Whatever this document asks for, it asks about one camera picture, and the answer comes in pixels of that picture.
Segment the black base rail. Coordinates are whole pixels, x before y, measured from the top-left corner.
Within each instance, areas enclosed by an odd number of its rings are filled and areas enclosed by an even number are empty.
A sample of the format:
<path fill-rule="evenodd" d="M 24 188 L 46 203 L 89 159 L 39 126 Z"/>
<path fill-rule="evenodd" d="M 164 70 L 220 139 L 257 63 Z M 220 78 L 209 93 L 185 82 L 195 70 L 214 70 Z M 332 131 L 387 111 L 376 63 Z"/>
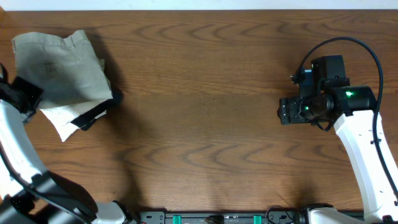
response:
<path fill-rule="evenodd" d="M 146 211 L 138 224 L 310 224 L 364 223 L 361 212 L 339 212 L 327 203 L 310 204 L 301 209 L 274 205 L 265 212 L 167 212 Z"/>

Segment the folded black garment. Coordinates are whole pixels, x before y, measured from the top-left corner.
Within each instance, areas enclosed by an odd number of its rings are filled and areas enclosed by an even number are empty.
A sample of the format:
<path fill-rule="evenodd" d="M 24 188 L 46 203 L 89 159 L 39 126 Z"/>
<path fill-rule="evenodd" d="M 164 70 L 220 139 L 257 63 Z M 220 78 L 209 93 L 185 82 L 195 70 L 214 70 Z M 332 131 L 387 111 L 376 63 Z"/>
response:
<path fill-rule="evenodd" d="M 92 125 L 94 125 L 97 119 L 100 117 L 101 114 L 105 113 L 108 109 L 114 108 L 117 105 L 120 105 L 124 96 L 123 93 L 116 89 L 112 89 L 112 99 L 108 99 L 99 105 L 95 106 L 94 108 L 90 109 L 86 113 L 79 115 L 79 117 L 75 118 L 71 121 L 71 124 L 77 126 L 82 131 L 89 130 Z"/>

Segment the khaki shorts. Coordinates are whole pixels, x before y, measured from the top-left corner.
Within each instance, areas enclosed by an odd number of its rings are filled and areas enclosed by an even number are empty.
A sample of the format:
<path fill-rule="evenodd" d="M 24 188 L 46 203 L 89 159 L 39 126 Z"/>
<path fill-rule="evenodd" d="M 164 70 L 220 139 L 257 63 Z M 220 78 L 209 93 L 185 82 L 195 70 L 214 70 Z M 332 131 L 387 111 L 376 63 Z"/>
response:
<path fill-rule="evenodd" d="M 112 98 L 85 31 L 62 38 L 29 32 L 13 38 L 17 76 L 43 89 L 41 109 Z"/>

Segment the folded white shirt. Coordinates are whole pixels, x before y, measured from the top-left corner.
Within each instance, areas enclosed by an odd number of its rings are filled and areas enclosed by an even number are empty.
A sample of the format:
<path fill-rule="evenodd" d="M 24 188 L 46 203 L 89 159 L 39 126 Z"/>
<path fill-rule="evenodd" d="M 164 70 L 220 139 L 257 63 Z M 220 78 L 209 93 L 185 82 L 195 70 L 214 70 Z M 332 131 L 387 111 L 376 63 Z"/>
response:
<path fill-rule="evenodd" d="M 65 106 L 40 103 L 39 109 L 54 125 L 61 141 L 65 142 L 76 130 L 106 114 L 106 109 L 100 109 L 100 104 L 105 101 L 95 100 Z"/>

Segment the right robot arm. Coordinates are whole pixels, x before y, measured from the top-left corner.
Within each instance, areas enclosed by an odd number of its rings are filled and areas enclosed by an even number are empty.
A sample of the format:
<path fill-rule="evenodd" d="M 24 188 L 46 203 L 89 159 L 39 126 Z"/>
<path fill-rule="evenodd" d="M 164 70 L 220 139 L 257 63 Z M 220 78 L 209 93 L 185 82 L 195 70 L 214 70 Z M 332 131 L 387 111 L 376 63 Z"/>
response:
<path fill-rule="evenodd" d="M 368 86 L 352 86 L 343 57 L 312 60 L 311 68 L 291 76 L 298 96 L 281 98 L 277 115 L 283 125 L 309 123 L 334 129 L 343 143 L 361 193 L 363 223 L 397 223 L 397 164 L 389 149 L 376 98 Z"/>

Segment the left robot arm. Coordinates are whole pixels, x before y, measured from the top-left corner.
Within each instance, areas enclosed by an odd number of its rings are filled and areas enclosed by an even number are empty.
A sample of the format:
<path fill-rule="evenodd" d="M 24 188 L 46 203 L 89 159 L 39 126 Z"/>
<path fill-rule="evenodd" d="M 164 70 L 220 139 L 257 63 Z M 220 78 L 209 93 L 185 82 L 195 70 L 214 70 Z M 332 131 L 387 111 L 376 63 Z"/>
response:
<path fill-rule="evenodd" d="M 118 201 L 95 202 L 80 185 L 49 171 L 24 125 L 42 89 L 1 68 L 1 223 L 131 223 Z"/>

